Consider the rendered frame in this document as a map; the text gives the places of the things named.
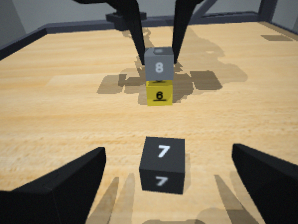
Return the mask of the yellow block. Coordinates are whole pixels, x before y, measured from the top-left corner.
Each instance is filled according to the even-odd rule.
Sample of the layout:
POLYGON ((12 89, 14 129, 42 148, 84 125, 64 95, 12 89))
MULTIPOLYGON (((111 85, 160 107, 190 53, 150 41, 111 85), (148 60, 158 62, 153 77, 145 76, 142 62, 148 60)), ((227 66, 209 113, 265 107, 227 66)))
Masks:
POLYGON ((172 80, 146 81, 147 105, 172 105, 172 80))

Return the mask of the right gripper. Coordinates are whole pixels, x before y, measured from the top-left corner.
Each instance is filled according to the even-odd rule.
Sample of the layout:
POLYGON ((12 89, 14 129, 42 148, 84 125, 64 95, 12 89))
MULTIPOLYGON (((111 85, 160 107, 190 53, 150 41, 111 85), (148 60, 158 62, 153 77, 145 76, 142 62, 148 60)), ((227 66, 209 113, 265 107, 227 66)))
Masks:
MULTIPOLYGON (((107 3, 114 9, 119 9, 122 14, 136 50, 138 52, 142 65, 145 65, 144 54, 145 44, 143 38, 142 24, 140 18, 139 4, 137 0, 73 0, 79 4, 96 4, 107 3), (117 8, 117 6, 118 8, 117 8)), ((173 26, 172 50, 174 53, 174 64, 177 63, 179 52, 185 36, 185 32, 193 14, 193 11, 198 4, 204 0, 176 0, 173 26)))

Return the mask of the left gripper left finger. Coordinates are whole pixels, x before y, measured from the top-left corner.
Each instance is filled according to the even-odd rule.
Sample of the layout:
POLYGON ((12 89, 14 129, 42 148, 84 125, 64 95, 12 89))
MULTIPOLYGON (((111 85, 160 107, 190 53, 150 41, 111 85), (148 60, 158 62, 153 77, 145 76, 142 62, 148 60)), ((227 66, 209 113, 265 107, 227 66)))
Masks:
POLYGON ((97 147, 18 188, 0 190, 0 224, 85 224, 105 165, 105 147, 97 147))

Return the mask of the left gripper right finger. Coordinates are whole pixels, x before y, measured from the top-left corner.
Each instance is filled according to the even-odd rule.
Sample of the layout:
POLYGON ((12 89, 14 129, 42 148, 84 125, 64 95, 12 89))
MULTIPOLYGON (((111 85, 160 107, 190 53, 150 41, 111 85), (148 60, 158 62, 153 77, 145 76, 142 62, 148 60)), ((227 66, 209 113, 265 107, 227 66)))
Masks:
POLYGON ((298 224, 298 165, 234 143, 238 175, 266 224, 298 224))

